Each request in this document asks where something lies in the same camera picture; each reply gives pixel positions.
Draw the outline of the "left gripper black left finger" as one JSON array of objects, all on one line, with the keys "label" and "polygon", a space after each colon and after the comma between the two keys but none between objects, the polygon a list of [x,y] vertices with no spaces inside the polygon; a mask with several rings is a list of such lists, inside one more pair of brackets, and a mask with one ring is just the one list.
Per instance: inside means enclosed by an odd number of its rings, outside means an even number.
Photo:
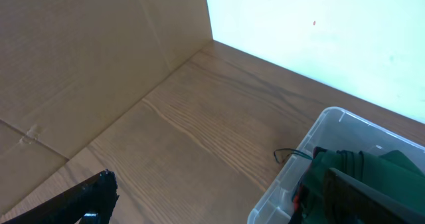
[{"label": "left gripper black left finger", "polygon": [[115,173],[105,169],[4,224],[108,224],[117,190]]}]

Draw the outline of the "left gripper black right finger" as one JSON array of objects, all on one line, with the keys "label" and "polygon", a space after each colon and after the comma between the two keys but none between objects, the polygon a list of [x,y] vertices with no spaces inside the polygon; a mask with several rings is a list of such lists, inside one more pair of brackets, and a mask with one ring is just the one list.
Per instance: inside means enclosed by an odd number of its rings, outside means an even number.
[{"label": "left gripper black right finger", "polygon": [[423,223],[424,215],[335,168],[323,179],[329,223]]}]

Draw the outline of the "red navy plaid shirt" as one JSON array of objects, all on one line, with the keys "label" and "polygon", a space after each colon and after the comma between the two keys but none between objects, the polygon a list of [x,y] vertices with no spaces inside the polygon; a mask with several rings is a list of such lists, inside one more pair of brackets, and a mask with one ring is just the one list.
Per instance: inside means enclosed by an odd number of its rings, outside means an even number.
[{"label": "red navy plaid shirt", "polygon": [[302,218],[302,213],[303,213],[303,206],[302,206],[302,202],[303,202],[303,195],[304,195],[304,190],[303,190],[303,184],[299,184],[297,191],[294,195],[293,198],[293,204],[294,204],[294,214],[292,215],[292,217],[296,217],[298,219]]}]

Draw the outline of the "dark green garment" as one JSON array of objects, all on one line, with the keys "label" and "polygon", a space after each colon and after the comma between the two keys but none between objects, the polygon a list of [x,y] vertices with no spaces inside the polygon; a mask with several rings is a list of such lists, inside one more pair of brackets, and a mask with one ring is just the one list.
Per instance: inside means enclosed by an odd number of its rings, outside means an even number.
[{"label": "dark green garment", "polygon": [[289,153],[311,162],[299,181],[304,190],[302,218],[291,216],[290,223],[329,223],[323,210],[323,179],[330,168],[424,215],[424,172],[398,150],[380,156],[321,147],[314,148],[312,156],[295,149]]}]

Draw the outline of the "clear plastic storage container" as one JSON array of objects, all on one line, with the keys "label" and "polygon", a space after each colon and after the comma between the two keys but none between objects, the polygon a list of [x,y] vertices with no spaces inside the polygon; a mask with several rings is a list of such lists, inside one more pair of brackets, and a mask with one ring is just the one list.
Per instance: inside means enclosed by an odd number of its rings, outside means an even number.
[{"label": "clear plastic storage container", "polygon": [[[365,151],[377,156],[398,150],[424,171],[424,146],[378,126],[340,107],[326,108],[297,150],[309,156],[315,147],[328,150]],[[247,223],[288,223],[294,213],[292,197],[310,161],[292,155],[251,210]]]}]

